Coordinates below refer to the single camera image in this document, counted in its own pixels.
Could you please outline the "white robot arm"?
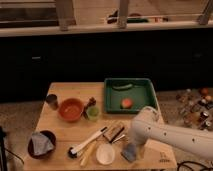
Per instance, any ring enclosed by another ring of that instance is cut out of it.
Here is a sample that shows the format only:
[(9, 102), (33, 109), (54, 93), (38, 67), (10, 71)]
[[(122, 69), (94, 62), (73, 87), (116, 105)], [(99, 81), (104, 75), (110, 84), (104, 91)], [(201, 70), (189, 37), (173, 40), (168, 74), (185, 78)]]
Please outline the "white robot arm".
[(213, 132), (166, 125), (159, 119), (160, 113), (155, 108), (143, 107), (131, 120), (131, 142), (144, 145), (148, 139), (153, 139), (213, 160)]

